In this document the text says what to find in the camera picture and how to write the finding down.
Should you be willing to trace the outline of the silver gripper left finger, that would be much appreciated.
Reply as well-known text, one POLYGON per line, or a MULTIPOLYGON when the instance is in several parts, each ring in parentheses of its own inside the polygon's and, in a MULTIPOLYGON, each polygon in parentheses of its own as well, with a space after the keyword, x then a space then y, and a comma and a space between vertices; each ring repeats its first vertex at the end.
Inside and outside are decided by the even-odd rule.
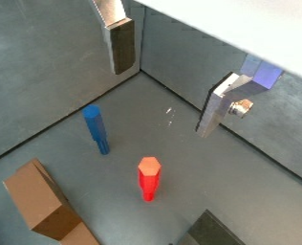
POLYGON ((120 75, 135 64, 135 21, 127 16, 122 0, 90 0, 92 10, 104 28, 110 65, 120 75))

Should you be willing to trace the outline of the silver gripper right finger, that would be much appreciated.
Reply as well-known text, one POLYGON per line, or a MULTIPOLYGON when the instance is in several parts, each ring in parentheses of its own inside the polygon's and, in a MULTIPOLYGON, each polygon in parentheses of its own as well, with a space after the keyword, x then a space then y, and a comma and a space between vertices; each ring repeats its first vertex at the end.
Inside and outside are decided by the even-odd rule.
POLYGON ((208 91, 196 124, 196 134, 206 138, 227 114, 243 118, 254 106, 248 97, 268 91, 283 72, 284 70, 272 63, 247 55, 240 72, 230 72, 208 91))

